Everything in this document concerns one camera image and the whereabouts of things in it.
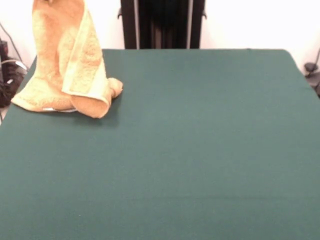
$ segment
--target yellow towel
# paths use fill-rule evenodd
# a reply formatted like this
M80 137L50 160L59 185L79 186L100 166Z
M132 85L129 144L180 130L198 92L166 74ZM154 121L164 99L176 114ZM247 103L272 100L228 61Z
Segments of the yellow towel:
M36 69L12 102L33 112L75 110L102 118L123 84L106 77L85 0L34 0L32 27Z

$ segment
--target white wall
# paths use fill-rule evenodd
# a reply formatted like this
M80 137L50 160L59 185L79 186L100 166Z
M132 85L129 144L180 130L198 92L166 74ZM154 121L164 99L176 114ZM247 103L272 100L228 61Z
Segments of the white wall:
M11 34L23 61L36 51L32 35L33 0L0 0L0 22ZM120 0L87 0L102 48L124 48ZM200 47L286 49L299 69L314 61L320 47L318 0L206 0ZM0 36L7 40L0 30Z
M319 0L206 0L200 47L286 49L298 68L320 48Z

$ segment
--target green table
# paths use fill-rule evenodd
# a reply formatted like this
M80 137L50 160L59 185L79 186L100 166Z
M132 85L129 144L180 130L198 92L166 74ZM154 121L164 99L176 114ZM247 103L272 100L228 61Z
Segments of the green table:
M105 118L10 108L1 240L320 239L320 105L287 52L104 53Z

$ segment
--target black stand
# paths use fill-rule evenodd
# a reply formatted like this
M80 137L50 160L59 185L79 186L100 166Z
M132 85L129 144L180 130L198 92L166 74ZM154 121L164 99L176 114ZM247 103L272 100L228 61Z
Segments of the black stand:
M204 8L205 0L121 0L124 46L198 49Z

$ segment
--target black cable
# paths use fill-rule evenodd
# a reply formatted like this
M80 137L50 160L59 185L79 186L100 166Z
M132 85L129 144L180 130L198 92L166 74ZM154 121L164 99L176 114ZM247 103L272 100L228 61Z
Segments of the black cable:
M21 58L21 56L20 56L20 54L19 54L19 52L18 52L18 50L17 50L17 48L16 48L16 45L15 45L14 41L12 40L10 34L6 31L6 29L4 28L4 26L1 24L1 22L0 22L0 27L2 28L2 30L4 31L4 33L9 37L10 42L12 43L12 46L13 46L16 54L18 55L20 62L23 62L23 61L22 61L22 58Z
M315 59L315 62L314 62L314 65L313 65L313 68L312 68L312 73L316 70L316 67L317 67L317 63L319 61L319 57L320 57L320 48L318 50L318 54L316 55L316 59Z

